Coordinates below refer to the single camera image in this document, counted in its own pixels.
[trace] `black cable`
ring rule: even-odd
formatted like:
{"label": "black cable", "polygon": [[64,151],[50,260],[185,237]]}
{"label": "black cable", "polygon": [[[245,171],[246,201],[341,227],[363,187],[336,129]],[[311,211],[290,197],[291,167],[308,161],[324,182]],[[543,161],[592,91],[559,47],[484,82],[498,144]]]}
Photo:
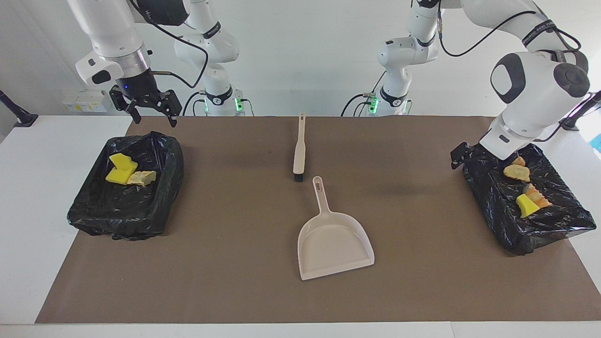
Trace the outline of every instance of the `black cable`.
{"label": "black cable", "polygon": [[588,112],[588,113],[586,113],[586,114],[582,115],[581,117],[589,116],[590,114],[592,114],[592,113],[594,113],[594,112],[598,111],[599,109],[601,109],[601,106],[600,106],[600,107],[597,107],[597,109],[595,109],[595,110],[593,110],[593,111],[590,111],[590,112]]}
{"label": "black cable", "polygon": [[[359,106],[363,105],[363,108],[365,108],[366,104],[367,103],[365,102],[359,102],[359,104],[355,107],[355,111],[353,111],[353,117],[357,115],[357,109],[359,109]],[[359,111],[359,116],[361,116],[361,114],[363,113],[363,108],[361,108],[361,110]]]}
{"label": "black cable", "polygon": [[567,44],[566,40],[564,39],[563,35],[561,35],[558,31],[555,31],[555,35],[557,35],[558,39],[561,41],[561,43],[564,45],[565,48],[567,48],[567,50],[569,51],[570,49],[572,49],[572,47],[570,45]]}
{"label": "black cable", "polygon": [[196,87],[196,86],[198,85],[198,83],[200,82],[200,79],[203,77],[204,71],[206,70],[206,68],[207,68],[207,64],[209,63],[209,53],[208,53],[208,52],[207,52],[207,51],[206,51],[204,48],[202,48],[201,46],[197,46],[197,45],[195,45],[195,44],[193,44],[193,43],[189,43],[188,41],[186,41],[186,40],[183,40],[182,38],[175,36],[173,33],[169,32],[169,31],[167,31],[166,29],[164,29],[164,28],[162,28],[161,26],[159,26],[159,25],[158,25],[156,22],[154,22],[154,21],[152,21],[151,19],[147,18],[147,17],[146,17],[146,16],[145,16],[145,15],[142,13],[142,11],[140,10],[140,8],[139,8],[139,7],[138,7],[138,6],[137,6],[137,5],[136,5],[136,4],[133,2],[133,0],[129,0],[129,3],[130,3],[130,4],[131,4],[131,5],[132,5],[132,6],[135,8],[135,10],[136,10],[136,11],[138,11],[138,13],[140,13],[140,15],[141,15],[141,16],[144,18],[144,20],[145,20],[146,22],[148,22],[149,24],[153,25],[153,26],[154,26],[156,29],[158,29],[159,31],[162,31],[163,33],[165,33],[165,34],[167,34],[168,36],[170,36],[170,37],[172,37],[172,38],[176,39],[177,41],[179,41],[179,42],[181,42],[181,43],[184,43],[184,44],[186,44],[186,45],[188,45],[188,46],[194,47],[194,48],[196,48],[196,49],[198,49],[199,51],[201,51],[201,52],[203,52],[203,53],[204,53],[204,55],[205,55],[205,59],[204,59],[203,68],[200,70],[200,74],[198,75],[198,78],[196,79],[196,81],[194,82],[194,84],[193,84],[193,85],[191,85],[190,83],[188,83],[188,81],[184,80],[184,79],[183,79],[181,76],[179,76],[179,75],[177,75],[177,74],[174,74],[174,73],[171,73],[171,72],[169,72],[169,75],[170,75],[170,76],[173,76],[173,77],[175,77],[175,78],[179,79],[179,80],[180,80],[180,81],[182,81],[184,84],[186,84],[186,85],[187,85],[189,88],[194,88],[194,87]]}
{"label": "black cable", "polygon": [[584,102],[582,108],[580,108],[570,118],[564,120],[564,129],[576,129],[576,122],[585,115],[587,111],[592,110],[601,102],[601,91],[596,93],[589,93],[590,97]]}
{"label": "black cable", "polygon": [[[438,20],[441,22],[441,25],[442,25],[441,3],[442,3],[442,1],[438,3]],[[476,48],[478,45],[480,45],[482,42],[484,42],[491,34],[493,34],[497,29],[499,29],[500,27],[502,27],[503,25],[505,25],[507,22],[509,22],[509,21],[517,18],[520,15],[524,15],[524,14],[536,14],[536,12],[535,11],[521,11],[520,13],[517,13],[517,14],[514,14],[514,15],[508,17],[503,22],[501,22],[496,27],[494,27],[493,30],[491,30],[490,32],[488,32],[488,34],[486,34],[483,38],[481,38],[480,41],[476,42],[475,45],[471,46],[467,51],[464,51],[461,54],[452,54],[452,53],[450,53],[446,49],[445,44],[442,41],[442,27],[439,27],[438,39],[441,42],[442,50],[445,51],[445,53],[447,53],[447,55],[449,55],[451,57],[456,57],[456,58],[462,57],[462,56],[466,55],[467,53],[471,52],[472,50],[474,50],[474,48]]]}
{"label": "black cable", "polygon": [[248,104],[251,106],[251,114],[252,116],[255,116],[255,111],[252,108],[252,102],[249,99],[240,99],[240,102],[248,102]]}
{"label": "black cable", "polygon": [[198,102],[204,103],[204,99],[198,99],[198,100],[194,101],[194,103],[192,104],[192,115],[194,115],[194,116],[196,116],[196,104]]}
{"label": "black cable", "polygon": [[[379,85],[379,84],[380,84],[380,81],[381,81],[381,80],[384,78],[384,75],[385,75],[385,74],[386,74],[386,71],[384,71],[384,72],[382,73],[382,75],[380,75],[380,78],[377,80],[377,82],[376,82],[376,85],[375,85],[375,86],[374,86],[374,88],[371,90],[371,93],[372,93],[372,94],[376,92],[377,85]],[[370,103],[370,98],[369,98],[369,97],[367,98],[367,100],[365,100],[365,102],[363,102],[363,108],[365,108],[365,106],[367,106],[367,105],[368,105],[368,103]],[[363,114],[363,108],[361,108],[361,111],[359,112],[359,117],[361,117],[361,114]]]}
{"label": "black cable", "polygon": [[192,95],[190,95],[190,97],[188,97],[188,100],[186,101],[186,104],[184,105],[184,109],[182,109],[182,116],[186,116],[186,109],[188,108],[188,105],[190,104],[190,101],[192,101],[192,99],[196,95],[202,95],[202,92],[195,91],[194,93],[192,93]]}
{"label": "black cable", "polygon": [[560,39],[561,41],[564,43],[564,45],[568,48],[568,50],[563,51],[564,53],[570,53],[570,52],[577,52],[580,51],[580,48],[582,48],[582,43],[580,43],[580,41],[578,41],[578,39],[576,39],[574,36],[568,34],[567,32],[559,29],[559,28],[555,28],[555,31],[559,34],[563,34],[564,36],[568,37],[570,40],[574,41],[576,43],[576,48],[572,48],[570,45],[567,44],[567,42],[561,37],[560,35]]}
{"label": "black cable", "polygon": [[384,77],[384,74],[386,74],[386,71],[384,71],[382,73],[382,75],[380,75],[380,78],[377,80],[376,85],[374,86],[374,88],[371,90],[372,93],[374,93],[376,91],[377,85],[380,84],[380,81],[382,80],[382,78]]}
{"label": "black cable", "polygon": [[349,105],[351,104],[351,102],[353,102],[355,99],[358,99],[359,97],[362,97],[363,94],[357,94],[355,96],[353,96],[344,106],[344,109],[342,109],[342,113],[340,114],[340,117],[344,116],[344,112],[346,111],[346,108],[349,107]]}
{"label": "black cable", "polygon": [[575,112],[578,108],[582,107],[585,103],[587,103],[591,97],[593,97],[594,93],[589,93],[588,94],[588,98],[586,100],[583,100],[582,102],[580,102],[577,106],[574,107],[574,109],[572,109],[572,111],[570,111],[570,115],[568,115],[566,118],[564,118],[559,125],[557,126],[557,128],[555,128],[555,130],[551,133],[551,135],[549,135],[547,138],[545,138],[544,140],[541,140],[539,138],[536,138],[533,140],[533,142],[538,142],[538,143],[542,143],[542,142],[547,142],[549,141],[553,136],[555,136],[555,134],[557,134],[557,132],[561,129],[561,127],[563,127],[564,123],[566,123],[566,121],[570,118],[573,117],[574,115],[576,115],[578,112]]}

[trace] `dustpan handle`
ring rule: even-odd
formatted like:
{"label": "dustpan handle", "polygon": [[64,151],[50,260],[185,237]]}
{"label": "dustpan handle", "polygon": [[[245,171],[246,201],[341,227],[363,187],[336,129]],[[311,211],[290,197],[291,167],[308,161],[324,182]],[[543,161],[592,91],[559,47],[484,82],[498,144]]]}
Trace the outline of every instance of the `dustpan handle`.
{"label": "dustpan handle", "polygon": [[313,188],[315,189],[315,196],[317,196],[317,205],[319,206],[319,213],[324,214],[326,212],[332,212],[330,210],[330,207],[328,206],[326,190],[323,187],[323,180],[321,177],[313,177]]}

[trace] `black stand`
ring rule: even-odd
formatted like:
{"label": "black stand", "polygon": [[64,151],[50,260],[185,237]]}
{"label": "black stand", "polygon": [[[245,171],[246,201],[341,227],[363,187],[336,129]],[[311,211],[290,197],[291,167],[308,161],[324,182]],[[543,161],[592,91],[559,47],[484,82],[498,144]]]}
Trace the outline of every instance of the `black stand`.
{"label": "black stand", "polygon": [[30,114],[27,110],[19,107],[1,90],[0,101],[17,117],[17,122],[14,124],[15,127],[30,127],[38,118],[38,114]]}
{"label": "black stand", "polygon": [[492,155],[486,148],[481,146],[479,143],[475,146],[470,146],[467,142],[463,142],[459,144],[453,151],[451,152],[451,168],[453,170],[459,168],[462,164],[469,161],[478,161],[485,159],[492,167],[495,168],[505,168],[506,166],[513,163],[518,157],[518,153],[514,152],[506,159],[498,159],[494,155]]}
{"label": "black stand", "polygon": [[595,95],[593,95],[588,101],[584,102],[580,109],[571,117],[566,117],[560,121],[563,129],[567,131],[578,131],[579,129],[576,127],[576,121],[581,118],[587,111],[594,108],[599,104],[601,100],[601,91],[598,91]]}

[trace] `black trash bag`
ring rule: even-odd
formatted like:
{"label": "black trash bag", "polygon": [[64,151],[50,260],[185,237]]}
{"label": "black trash bag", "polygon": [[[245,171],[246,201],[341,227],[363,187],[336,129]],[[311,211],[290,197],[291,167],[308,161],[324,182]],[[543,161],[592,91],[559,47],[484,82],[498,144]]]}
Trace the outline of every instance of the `black trash bag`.
{"label": "black trash bag", "polygon": [[527,183],[503,175],[517,154],[500,161],[483,147],[459,145],[451,153],[453,168],[463,164],[463,175],[497,242],[516,255],[560,239],[595,230],[590,212],[585,210],[555,171],[542,150],[533,144],[519,151],[530,169],[531,183],[553,204],[521,218],[516,203]]}
{"label": "black trash bag", "polygon": [[[109,156],[123,153],[138,163],[137,171],[154,170],[157,179],[146,187],[109,183],[114,168]],[[69,224],[90,235],[137,241],[161,234],[171,204],[183,180],[182,148],[173,137],[158,132],[111,138],[67,213]]]}

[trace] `bread piece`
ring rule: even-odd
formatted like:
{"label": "bread piece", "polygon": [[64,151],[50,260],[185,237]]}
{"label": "bread piece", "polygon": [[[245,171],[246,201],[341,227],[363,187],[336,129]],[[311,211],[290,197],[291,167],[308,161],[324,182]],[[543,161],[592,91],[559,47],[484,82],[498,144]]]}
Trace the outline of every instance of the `bread piece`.
{"label": "bread piece", "polygon": [[156,180],[156,171],[136,171],[127,180],[128,185],[147,186]]}
{"label": "bread piece", "polygon": [[503,174],[511,179],[530,182],[530,169],[517,164],[511,164],[503,169]]}
{"label": "bread piece", "polygon": [[517,164],[521,165],[522,167],[526,167],[526,161],[521,156],[518,156],[511,164]]}

